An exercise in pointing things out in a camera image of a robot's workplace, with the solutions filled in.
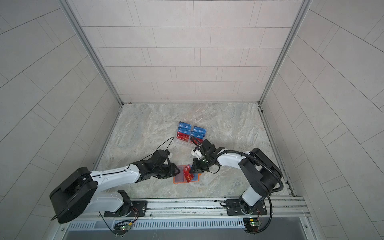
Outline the orange card holder wallet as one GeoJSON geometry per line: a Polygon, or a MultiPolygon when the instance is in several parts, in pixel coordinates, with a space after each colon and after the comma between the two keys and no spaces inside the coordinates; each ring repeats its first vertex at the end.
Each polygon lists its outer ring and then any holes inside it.
{"type": "Polygon", "coordinates": [[[180,173],[173,178],[173,183],[183,184],[183,183],[190,183],[190,182],[198,182],[200,180],[200,174],[188,173],[191,167],[192,167],[192,164],[177,166],[177,168],[180,170],[180,173]]]}

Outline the clear acrylic card display stand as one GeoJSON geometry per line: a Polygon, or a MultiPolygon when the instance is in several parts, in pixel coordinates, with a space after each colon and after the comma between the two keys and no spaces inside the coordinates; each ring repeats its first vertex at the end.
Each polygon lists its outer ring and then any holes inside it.
{"type": "Polygon", "coordinates": [[[176,138],[182,142],[200,145],[206,137],[207,130],[188,123],[179,122],[176,138]]]}

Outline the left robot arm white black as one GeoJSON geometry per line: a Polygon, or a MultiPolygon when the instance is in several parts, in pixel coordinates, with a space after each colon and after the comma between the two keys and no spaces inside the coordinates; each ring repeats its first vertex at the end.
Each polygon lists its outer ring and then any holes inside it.
{"type": "Polygon", "coordinates": [[[82,214],[104,212],[106,217],[138,216],[129,195],[124,190],[109,193],[108,190],[135,184],[154,177],[173,178],[180,169],[171,163],[169,150],[156,150],[147,160],[106,171],[89,171],[86,167],[75,170],[49,195],[55,211],[53,217],[60,224],[68,223],[82,214]]]}

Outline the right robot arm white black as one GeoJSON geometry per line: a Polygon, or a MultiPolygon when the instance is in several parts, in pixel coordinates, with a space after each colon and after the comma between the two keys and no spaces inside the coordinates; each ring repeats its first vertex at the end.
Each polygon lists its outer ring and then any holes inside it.
{"type": "Polygon", "coordinates": [[[272,193],[280,192],[284,189],[281,170],[267,157],[259,148],[254,148],[249,152],[229,150],[223,147],[216,148],[208,140],[198,140],[191,138],[195,145],[192,155],[193,164],[190,169],[191,174],[202,174],[211,171],[211,167],[231,167],[239,169],[249,182],[249,187],[243,192],[239,199],[234,203],[226,201],[224,206],[228,209],[242,211],[245,215],[255,213],[261,208],[264,200],[272,193]]]}

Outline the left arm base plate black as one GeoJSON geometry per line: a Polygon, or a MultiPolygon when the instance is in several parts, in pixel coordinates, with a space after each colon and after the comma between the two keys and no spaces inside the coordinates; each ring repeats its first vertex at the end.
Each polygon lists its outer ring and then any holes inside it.
{"type": "Polygon", "coordinates": [[[132,201],[130,205],[124,203],[116,212],[105,211],[103,217],[106,218],[123,218],[144,217],[147,210],[147,201],[132,201]]]}

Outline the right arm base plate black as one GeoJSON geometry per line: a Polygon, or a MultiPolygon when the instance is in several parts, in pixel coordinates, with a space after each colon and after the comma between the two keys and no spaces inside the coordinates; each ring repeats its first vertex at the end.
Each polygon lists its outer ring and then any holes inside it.
{"type": "Polygon", "coordinates": [[[253,206],[249,206],[243,200],[227,199],[221,201],[220,205],[227,210],[228,216],[264,216],[268,214],[264,201],[258,201],[253,206]]]}

